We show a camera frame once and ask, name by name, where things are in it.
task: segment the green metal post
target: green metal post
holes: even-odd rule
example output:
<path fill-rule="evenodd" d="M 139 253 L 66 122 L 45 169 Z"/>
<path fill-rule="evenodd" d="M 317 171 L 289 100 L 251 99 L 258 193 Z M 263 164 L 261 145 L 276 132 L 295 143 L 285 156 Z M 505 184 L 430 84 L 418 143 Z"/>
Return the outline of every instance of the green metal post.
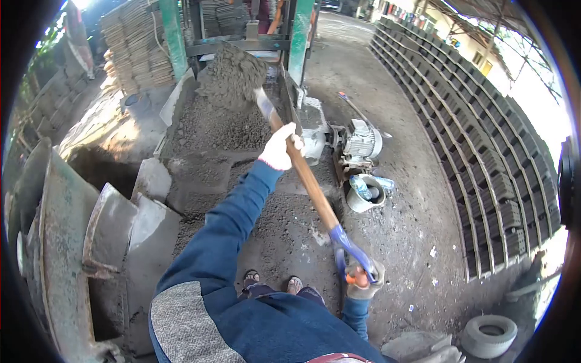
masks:
<path fill-rule="evenodd" d="M 297 85 L 301 85 L 302 82 L 304 56 L 309 44 L 307 40 L 314 3 L 314 0 L 296 0 L 295 17 L 290 35 L 288 72 Z"/>
<path fill-rule="evenodd" d="M 177 0 L 159 0 L 159 9 L 162 11 L 163 28 L 166 32 L 167 47 L 170 51 L 174 77 L 179 81 L 188 70 L 188 58 L 185 55 L 178 2 Z"/>

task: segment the foot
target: foot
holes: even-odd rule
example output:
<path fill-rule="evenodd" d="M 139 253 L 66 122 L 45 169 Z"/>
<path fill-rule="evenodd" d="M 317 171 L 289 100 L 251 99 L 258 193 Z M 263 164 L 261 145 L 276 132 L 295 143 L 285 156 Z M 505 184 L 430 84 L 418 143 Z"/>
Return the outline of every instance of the foot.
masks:
<path fill-rule="evenodd" d="M 289 294 L 296 295 L 303 288 L 303 282 L 296 276 L 292 276 L 289 280 L 289 285 L 286 288 L 286 292 Z"/>
<path fill-rule="evenodd" d="M 246 273 L 246 276 L 244 276 L 244 280 L 260 281 L 260 275 L 256 270 L 251 269 Z"/>

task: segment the hand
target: hand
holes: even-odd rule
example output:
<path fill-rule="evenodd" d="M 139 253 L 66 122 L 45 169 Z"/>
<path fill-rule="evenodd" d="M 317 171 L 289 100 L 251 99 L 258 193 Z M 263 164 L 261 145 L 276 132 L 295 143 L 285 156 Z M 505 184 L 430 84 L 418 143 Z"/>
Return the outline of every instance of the hand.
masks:
<path fill-rule="evenodd" d="M 345 274 L 354 278 L 357 278 L 357 275 L 364 273 L 365 271 L 361 267 L 361 264 L 357 261 L 350 263 L 349 266 L 345 268 Z M 367 287 L 359 287 L 354 283 L 348 284 L 348 297 L 356 300 L 369 300 L 383 287 L 383 284 L 385 283 L 385 266 L 382 263 L 373 260 L 373 271 L 369 271 L 369 273 L 377 280 L 377 282 L 368 284 Z"/>
<path fill-rule="evenodd" d="M 286 153 L 286 139 L 290 137 L 295 148 L 300 150 L 300 154 L 304 156 L 305 153 L 304 143 L 300 140 L 300 136 L 295 134 L 295 130 L 295 123 L 286 124 L 278 129 L 266 143 L 258 160 L 262 160 L 271 168 L 280 171 L 292 168 L 291 157 Z"/>

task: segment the tire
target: tire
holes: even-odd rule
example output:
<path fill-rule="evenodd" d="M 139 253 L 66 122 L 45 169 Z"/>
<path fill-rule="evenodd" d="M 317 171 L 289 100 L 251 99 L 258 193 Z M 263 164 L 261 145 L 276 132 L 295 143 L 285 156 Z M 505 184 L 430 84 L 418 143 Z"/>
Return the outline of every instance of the tire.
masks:
<path fill-rule="evenodd" d="M 496 358 L 508 350 L 517 336 L 517 331 L 517 325 L 509 318 L 483 315 L 468 321 L 460 336 L 460 343 L 462 348 L 474 357 Z"/>

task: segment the person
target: person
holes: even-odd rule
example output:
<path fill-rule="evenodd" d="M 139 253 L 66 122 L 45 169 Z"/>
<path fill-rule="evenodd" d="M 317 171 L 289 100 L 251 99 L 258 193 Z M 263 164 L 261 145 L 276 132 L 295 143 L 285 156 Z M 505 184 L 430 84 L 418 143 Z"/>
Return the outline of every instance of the person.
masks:
<path fill-rule="evenodd" d="M 377 283 L 349 285 L 343 319 L 332 315 L 319 293 L 289 281 L 276 292 L 246 276 L 247 294 L 234 288 L 236 259 L 277 179 L 291 168 L 286 138 L 303 143 L 296 125 L 275 132 L 239 184 L 206 214 L 206 222 L 157 284 L 149 332 L 160 362 L 384 362 L 367 342 L 365 320 L 385 267 L 374 261 Z M 350 264 L 347 273 L 362 269 Z"/>

